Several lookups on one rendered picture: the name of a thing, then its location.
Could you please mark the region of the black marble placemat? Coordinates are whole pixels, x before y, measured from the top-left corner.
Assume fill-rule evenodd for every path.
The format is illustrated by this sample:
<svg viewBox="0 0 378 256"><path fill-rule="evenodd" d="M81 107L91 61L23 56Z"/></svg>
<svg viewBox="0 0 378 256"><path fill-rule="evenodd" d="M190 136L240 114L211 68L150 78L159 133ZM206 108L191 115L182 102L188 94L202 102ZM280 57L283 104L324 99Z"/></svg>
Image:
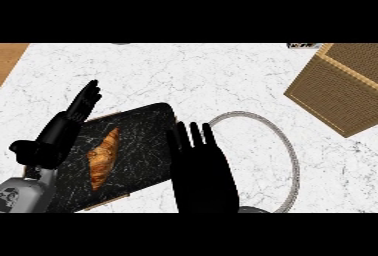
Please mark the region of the black marble placemat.
<svg viewBox="0 0 378 256"><path fill-rule="evenodd" d="M119 128L118 155L100 188L91 190L87 152ZM171 106L154 103L84 122L69 154L57 166L48 213L73 213L169 179L166 131L175 128Z"/></svg>

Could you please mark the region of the brown wooden panel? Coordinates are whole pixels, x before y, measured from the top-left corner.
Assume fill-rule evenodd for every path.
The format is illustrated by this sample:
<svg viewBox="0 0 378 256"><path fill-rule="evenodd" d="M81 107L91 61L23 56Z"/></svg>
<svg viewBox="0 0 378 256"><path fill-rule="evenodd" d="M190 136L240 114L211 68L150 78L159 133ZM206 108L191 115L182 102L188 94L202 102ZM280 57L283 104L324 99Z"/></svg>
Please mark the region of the brown wooden panel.
<svg viewBox="0 0 378 256"><path fill-rule="evenodd" d="M0 43L0 86L4 83L27 46L27 43Z"/></svg>

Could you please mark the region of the orange sweet potato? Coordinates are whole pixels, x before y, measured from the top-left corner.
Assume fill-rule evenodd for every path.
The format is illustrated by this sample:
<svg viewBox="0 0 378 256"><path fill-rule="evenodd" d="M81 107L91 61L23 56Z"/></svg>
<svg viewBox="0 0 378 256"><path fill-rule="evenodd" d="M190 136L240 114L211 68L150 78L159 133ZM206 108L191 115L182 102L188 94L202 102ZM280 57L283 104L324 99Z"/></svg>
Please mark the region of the orange sweet potato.
<svg viewBox="0 0 378 256"><path fill-rule="evenodd" d="M88 151L88 168L91 190L95 191L103 185L109 172L113 168L119 145L119 128L115 127L104 136L98 146Z"/></svg>

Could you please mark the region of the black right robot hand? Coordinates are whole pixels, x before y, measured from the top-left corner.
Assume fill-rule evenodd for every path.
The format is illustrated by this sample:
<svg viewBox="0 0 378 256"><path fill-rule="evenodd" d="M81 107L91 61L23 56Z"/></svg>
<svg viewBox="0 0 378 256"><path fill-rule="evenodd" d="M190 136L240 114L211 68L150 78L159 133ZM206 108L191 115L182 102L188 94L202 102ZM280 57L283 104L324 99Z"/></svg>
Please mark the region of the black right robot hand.
<svg viewBox="0 0 378 256"><path fill-rule="evenodd" d="M182 214L236 214L239 196L225 156L216 146L208 123L197 128L194 122L185 131L166 131L171 155L171 183L177 210Z"/></svg>

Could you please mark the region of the brown woven placemat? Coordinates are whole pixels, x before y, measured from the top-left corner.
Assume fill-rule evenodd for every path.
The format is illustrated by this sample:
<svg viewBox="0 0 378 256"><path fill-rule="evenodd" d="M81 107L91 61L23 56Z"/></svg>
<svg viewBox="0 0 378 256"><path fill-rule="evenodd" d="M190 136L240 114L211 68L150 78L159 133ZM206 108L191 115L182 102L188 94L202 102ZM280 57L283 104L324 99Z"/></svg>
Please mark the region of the brown woven placemat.
<svg viewBox="0 0 378 256"><path fill-rule="evenodd" d="M342 136L378 125L378 43L324 43L283 95Z"/></svg>

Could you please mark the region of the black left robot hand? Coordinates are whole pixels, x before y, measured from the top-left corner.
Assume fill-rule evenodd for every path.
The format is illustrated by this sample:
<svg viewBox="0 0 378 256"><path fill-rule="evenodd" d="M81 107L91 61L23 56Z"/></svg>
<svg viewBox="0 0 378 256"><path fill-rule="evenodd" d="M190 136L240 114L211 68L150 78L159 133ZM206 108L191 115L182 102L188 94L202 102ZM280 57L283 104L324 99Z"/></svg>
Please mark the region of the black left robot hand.
<svg viewBox="0 0 378 256"><path fill-rule="evenodd" d="M8 150L19 164L54 169L64 161L84 121L101 97L97 83L91 80L84 86L67 109L54 115L36 139L16 140L10 144Z"/></svg>

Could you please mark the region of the small dark grey appliance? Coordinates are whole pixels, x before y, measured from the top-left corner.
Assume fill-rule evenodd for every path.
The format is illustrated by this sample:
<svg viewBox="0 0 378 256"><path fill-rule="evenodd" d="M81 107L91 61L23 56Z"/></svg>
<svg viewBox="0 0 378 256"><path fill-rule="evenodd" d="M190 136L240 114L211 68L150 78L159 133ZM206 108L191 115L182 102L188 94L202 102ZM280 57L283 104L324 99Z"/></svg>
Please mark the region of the small dark grey appliance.
<svg viewBox="0 0 378 256"><path fill-rule="evenodd" d="M321 43L286 43L287 49L318 49Z"/></svg>

